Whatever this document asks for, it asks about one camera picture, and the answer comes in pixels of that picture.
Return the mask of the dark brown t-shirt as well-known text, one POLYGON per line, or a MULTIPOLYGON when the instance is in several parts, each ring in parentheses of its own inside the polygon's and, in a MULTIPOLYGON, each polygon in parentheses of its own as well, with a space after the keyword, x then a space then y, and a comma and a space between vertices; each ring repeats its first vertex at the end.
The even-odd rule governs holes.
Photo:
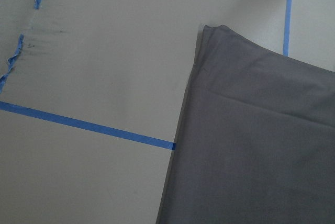
POLYGON ((334 73, 205 26, 158 223, 334 223, 334 73))

